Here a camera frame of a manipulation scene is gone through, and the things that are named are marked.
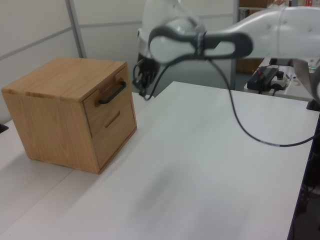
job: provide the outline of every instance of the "wooden cabinet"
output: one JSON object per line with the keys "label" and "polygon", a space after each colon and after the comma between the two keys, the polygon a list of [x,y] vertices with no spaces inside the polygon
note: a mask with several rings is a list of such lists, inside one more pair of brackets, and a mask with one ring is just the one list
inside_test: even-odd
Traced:
{"label": "wooden cabinet", "polygon": [[99,174],[137,129],[126,62],[56,58],[2,94],[30,159]]}

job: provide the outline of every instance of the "black handle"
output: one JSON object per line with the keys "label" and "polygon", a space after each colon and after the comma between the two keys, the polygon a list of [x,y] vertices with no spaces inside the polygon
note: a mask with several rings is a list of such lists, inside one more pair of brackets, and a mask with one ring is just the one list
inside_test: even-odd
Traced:
{"label": "black handle", "polygon": [[125,89],[126,88],[126,86],[127,86],[127,83],[125,82],[125,81],[121,81],[120,82],[120,84],[121,84],[121,87],[117,90],[117,91],[115,91],[114,92],[114,94],[112,94],[108,99],[106,99],[106,100],[99,100],[99,103],[100,104],[108,104],[108,103],[110,103],[111,101],[112,101],[112,99],[114,99],[119,93],[121,93],[121,91],[123,90],[123,89]]}

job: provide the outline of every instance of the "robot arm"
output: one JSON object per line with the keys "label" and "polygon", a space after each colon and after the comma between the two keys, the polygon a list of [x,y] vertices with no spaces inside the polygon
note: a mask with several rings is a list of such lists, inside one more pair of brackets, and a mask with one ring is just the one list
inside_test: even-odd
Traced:
{"label": "robot arm", "polygon": [[160,64],[177,59],[318,58],[319,20],[320,8],[273,8],[210,33],[181,0],[147,0],[138,31],[140,80],[133,83],[145,95]]}

